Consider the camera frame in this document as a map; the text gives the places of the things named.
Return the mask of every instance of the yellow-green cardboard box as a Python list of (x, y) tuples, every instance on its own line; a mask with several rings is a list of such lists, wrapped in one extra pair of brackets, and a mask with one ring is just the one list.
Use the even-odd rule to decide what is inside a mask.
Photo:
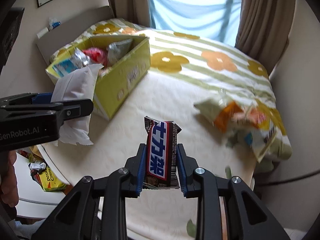
[(133, 39), (133, 48), (111, 68), (112, 70), (97, 80), (94, 90), (93, 112), (110, 120), (131, 90), (138, 84), (141, 78), (150, 68), (149, 39), (143, 36), (131, 35), (105, 35), (84, 39), (81, 43), (68, 48), (60, 54), (46, 69), (52, 82), (55, 84), (59, 75), (52, 68), (58, 62), (69, 58), (75, 48), (88, 49), (97, 47), (105, 49), (110, 43)]

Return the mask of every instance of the screw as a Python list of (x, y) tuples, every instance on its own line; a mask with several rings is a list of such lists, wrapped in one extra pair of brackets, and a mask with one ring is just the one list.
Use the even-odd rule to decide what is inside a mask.
[(196, 173), (204, 174), (204, 168), (196, 168)]
[(241, 179), (239, 177), (235, 176), (235, 177), (232, 177), (232, 182), (233, 183), (240, 183)]
[(81, 179), (81, 181), (82, 181), (83, 183), (89, 183), (89, 182), (91, 181), (91, 177), (90, 177), (90, 176), (84, 176), (84, 177)]
[(120, 168), (120, 169), (118, 170), (118, 172), (119, 172), (120, 174), (127, 174), (127, 173), (129, 172), (129, 170), (128, 170), (127, 168)]

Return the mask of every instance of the blue and white package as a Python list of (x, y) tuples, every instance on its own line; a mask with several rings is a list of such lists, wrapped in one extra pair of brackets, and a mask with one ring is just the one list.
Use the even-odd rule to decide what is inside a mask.
[(148, 133), (144, 188), (179, 188), (177, 178), (177, 134), (180, 127), (172, 121), (144, 118)]
[(93, 64), (89, 56), (84, 54), (80, 49), (76, 48), (75, 53), (65, 60), (54, 65), (52, 68), (60, 77), (63, 77), (76, 69), (86, 67)]

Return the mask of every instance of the hand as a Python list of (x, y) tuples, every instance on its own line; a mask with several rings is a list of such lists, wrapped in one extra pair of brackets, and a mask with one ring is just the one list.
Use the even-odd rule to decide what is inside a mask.
[(3, 192), (1, 195), (2, 201), (10, 207), (15, 207), (19, 202), (17, 178), (13, 166), (16, 160), (16, 151), (10, 151), (8, 155), (8, 174), (1, 182), (1, 190)]

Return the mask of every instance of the headboard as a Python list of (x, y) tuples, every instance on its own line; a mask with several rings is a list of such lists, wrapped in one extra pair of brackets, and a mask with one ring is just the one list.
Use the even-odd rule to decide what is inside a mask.
[(43, 35), (36, 41), (36, 44), (47, 65), (50, 64), (50, 56), (56, 52), (57, 49), (75, 40), (91, 25), (111, 18), (113, 18), (113, 16), (109, 6), (90, 9)]

